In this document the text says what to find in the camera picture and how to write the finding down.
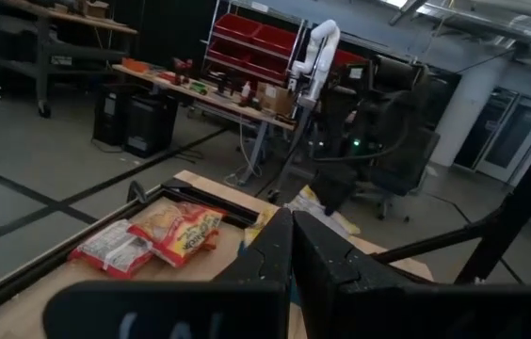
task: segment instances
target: glass door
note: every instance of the glass door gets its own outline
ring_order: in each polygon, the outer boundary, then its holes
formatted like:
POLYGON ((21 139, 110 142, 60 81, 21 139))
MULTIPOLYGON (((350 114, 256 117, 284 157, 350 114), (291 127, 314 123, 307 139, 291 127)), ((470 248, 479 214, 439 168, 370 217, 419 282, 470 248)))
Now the glass door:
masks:
POLYGON ((531 99, 521 97, 484 152, 477 170, 503 182, 531 147, 531 99))
POLYGON ((508 89, 495 88, 493 90, 490 99, 481 110, 475 125, 456 155, 455 164, 475 170, 479 159, 510 112, 517 96, 516 92, 508 89))

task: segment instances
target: ceiling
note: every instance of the ceiling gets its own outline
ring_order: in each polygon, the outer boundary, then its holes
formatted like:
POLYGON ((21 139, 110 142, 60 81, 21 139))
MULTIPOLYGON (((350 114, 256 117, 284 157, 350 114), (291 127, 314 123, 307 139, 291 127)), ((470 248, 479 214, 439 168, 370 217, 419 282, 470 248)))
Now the ceiling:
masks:
MULTIPOLYGON (((406 10, 408 0, 379 0, 406 10)), ((443 22, 439 34, 463 35, 531 66, 531 0, 430 0, 406 17, 443 22)))

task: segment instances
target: wooden table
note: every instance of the wooden table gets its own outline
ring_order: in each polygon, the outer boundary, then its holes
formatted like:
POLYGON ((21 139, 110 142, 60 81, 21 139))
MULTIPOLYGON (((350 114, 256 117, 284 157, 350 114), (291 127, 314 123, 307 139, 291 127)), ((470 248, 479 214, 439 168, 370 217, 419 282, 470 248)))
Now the wooden table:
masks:
POLYGON ((206 105, 195 104, 195 107, 201 108, 210 113, 214 113, 226 120, 234 121, 234 122, 238 122, 242 124, 247 124, 248 121, 257 122, 257 126, 255 126, 257 129, 257 137, 255 138, 255 146, 253 147, 253 150, 249 157, 250 166, 247 166, 243 174, 240 176, 239 178, 240 185, 243 185, 252 175, 251 168, 254 169, 258 165, 259 155, 263 147, 264 139, 266 137, 267 126, 275 125, 275 126, 279 126, 289 131, 293 131, 295 128, 294 125, 291 125, 291 124, 288 124, 282 121, 277 121, 272 115, 268 115, 264 112, 260 112, 250 107, 239 106, 237 104, 237 102, 239 101, 238 97, 222 98, 221 96, 214 94, 216 92, 216 89, 208 84, 205 84, 205 85, 207 85, 207 87, 209 88, 208 90, 209 93, 206 95, 202 95, 194 90, 188 89, 188 85, 183 85, 183 86, 173 85, 170 83, 170 81, 156 76, 155 73, 151 73, 151 72, 138 73, 138 72, 135 72, 135 71, 132 71, 130 69, 123 67, 123 65, 114 65, 113 69, 120 71, 122 73, 128 74, 128 75, 134 76, 136 78, 149 81, 161 89, 171 89, 171 90, 175 90, 177 92, 183 93, 187 96, 190 96, 198 100, 199 102, 206 104, 206 105))
POLYGON ((137 34, 135 29, 127 27, 125 24, 119 24, 112 20, 84 17, 76 14, 62 13, 55 11, 53 8, 45 8, 34 5, 26 0, 0 0, 0 4, 23 10, 37 16, 35 27, 37 30, 37 51, 36 61, 21 62, 17 60, 8 60, 0 57, 0 67, 6 68, 16 73, 29 76, 36 80, 36 94, 38 100, 38 111, 44 118, 51 116, 52 110, 48 105, 48 76, 50 74, 109 74, 113 71, 104 69, 74 69, 71 67, 63 68, 53 65, 51 57, 79 57, 83 59, 97 59, 105 61, 121 61, 123 57, 129 56, 130 39, 137 34), (84 24, 96 28, 108 29, 112 32, 122 33, 121 50, 109 49, 110 46, 102 46, 100 37, 96 32, 96 39, 101 45, 100 48, 76 46, 64 42, 54 42, 50 38, 50 23, 52 19, 63 20, 71 23, 84 24))
MULTIPOLYGON (((243 205, 255 212, 265 208, 272 208, 271 204, 260 201, 230 187, 215 183, 211 180, 189 171, 182 171, 175 175, 196 188, 219 197, 243 205)), ((157 201, 136 215, 133 220, 147 218, 159 210, 167 201, 157 201)), ((237 254, 243 231, 234 226, 223 224, 217 248, 210 252, 199 252, 183 268, 175 269, 158 259, 152 259, 144 266, 135 279, 153 281, 208 281, 215 277, 224 267, 231 263, 237 254)), ((356 237, 350 241, 360 250, 371 253, 384 249, 356 237)), ((432 280, 426 265, 407 259, 394 263, 408 272, 432 280)), ((86 280, 108 279, 99 270, 87 266, 84 262, 68 262, 53 270, 41 280, 24 290, 16 298, 0 306, 0 338, 4 339, 35 339, 44 338, 41 326, 41 313, 46 302, 56 292, 73 283, 86 280)), ((289 314, 289 338, 306 338, 301 309, 291 304, 289 314)))

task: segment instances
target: gray floor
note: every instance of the gray floor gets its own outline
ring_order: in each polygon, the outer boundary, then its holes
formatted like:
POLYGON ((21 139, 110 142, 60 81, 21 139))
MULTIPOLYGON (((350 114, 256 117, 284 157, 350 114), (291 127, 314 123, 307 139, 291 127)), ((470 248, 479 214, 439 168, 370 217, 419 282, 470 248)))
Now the gray floor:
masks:
MULTIPOLYGON (((92 98, 78 93, 62 95, 53 101, 53 118, 38 118, 28 100, 5 98, 0 101, 0 176, 26 186, 49 199, 61 201, 98 185, 113 176, 134 169, 150 159, 128 153, 102 153, 89 142, 93 120, 92 98)), ((173 142, 176 146, 216 132, 220 127, 201 117, 178 115, 173 142)), ((171 158, 113 186, 100 190, 72 207, 100 218, 124 203, 132 180, 152 187, 180 170, 191 170, 216 181, 244 164, 235 151, 238 134, 226 132, 196 146, 203 160, 195 163, 171 158)), ((254 194, 277 169, 277 163, 264 165, 264 175, 239 189, 254 194)), ((492 179, 459 170, 436 168, 429 176, 423 194, 397 201, 385 221, 376 219, 370 202, 348 202, 342 212, 361 228, 361 237, 386 248, 393 248, 462 227, 497 207, 506 192, 492 179), (411 216, 410 223, 402 221, 411 216)), ((282 193, 290 200, 305 183, 293 178, 282 193)), ((0 229, 16 218, 37 212, 45 205, 0 185, 0 229)), ((35 220, 0 237, 0 277, 29 259, 49 250, 85 227, 85 223, 61 212, 35 220)), ((476 246, 476 241, 434 251, 418 259, 427 263, 440 282, 451 282, 476 246)), ((531 228, 523 230, 507 254, 506 262, 526 283, 531 283, 531 228)), ((498 266, 490 283, 515 283, 508 270, 498 266)))

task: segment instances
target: red package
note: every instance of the red package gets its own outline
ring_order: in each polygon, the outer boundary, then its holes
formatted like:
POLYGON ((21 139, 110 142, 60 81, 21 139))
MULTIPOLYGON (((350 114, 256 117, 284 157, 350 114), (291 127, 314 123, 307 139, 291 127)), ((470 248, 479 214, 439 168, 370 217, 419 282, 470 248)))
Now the red package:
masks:
POLYGON ((189 202, 178 202, 128 232, 152 242, 151 251, 174 267, 185 264, 198 249, 216 247, 217 227, 224 214, 189 202))
POLYGON ((153 253, 150 242, 127 233, 130 226, 127 220, 108 225, 73 250, 69 259, 81 258, 112 277, 131 279, 153 253))

